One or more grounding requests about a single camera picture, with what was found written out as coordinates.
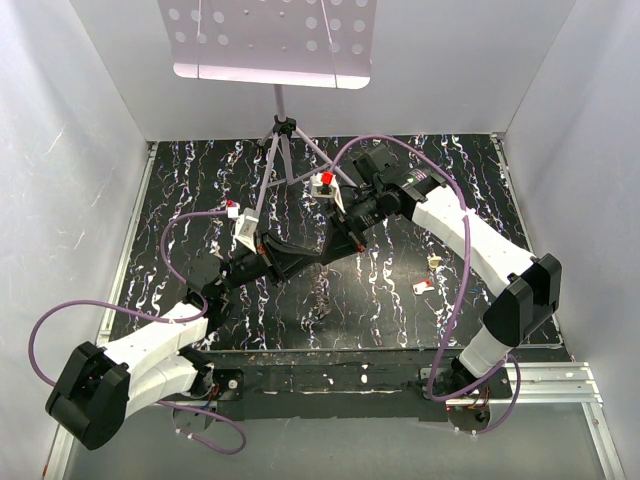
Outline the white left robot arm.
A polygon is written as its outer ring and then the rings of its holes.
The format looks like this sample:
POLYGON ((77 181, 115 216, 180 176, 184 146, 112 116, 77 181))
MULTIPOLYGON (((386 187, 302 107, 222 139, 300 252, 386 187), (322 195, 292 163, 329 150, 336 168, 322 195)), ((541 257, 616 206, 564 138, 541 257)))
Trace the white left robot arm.
POLYGON ((320 252, 285 243, 269 233, 255 248, 238 246, 228 259, 195 257, 187 293, 165 314, 103 347, 76 347, 46 401, 46 412, 87 449, 105 445, 133 413, 174 394, 205 398, 213 367, 193 344, 220 328, 231 293, 256 279, 284 282, 321 261, 320 252))

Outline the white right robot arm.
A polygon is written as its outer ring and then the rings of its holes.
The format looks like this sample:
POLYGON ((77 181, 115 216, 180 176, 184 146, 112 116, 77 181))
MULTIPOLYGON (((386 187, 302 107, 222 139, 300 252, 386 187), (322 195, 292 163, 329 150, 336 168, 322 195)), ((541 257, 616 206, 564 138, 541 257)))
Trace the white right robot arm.
POLYGON ((329 202, 323 263, 363 251, 365 231, 392 215, 404 216, 444 242, 462 258, 464 271, 478 274, 495 299, 483 314, 481 329, 450 367, 430 374, 427 392, 436 401, 479 395, 500 362, 557 310, 561 263, 507 240, 432 168, 406 169, 383 145, 353 164, 365 186, 352 200, 331 171, 310 180, 312 196, 329 202))

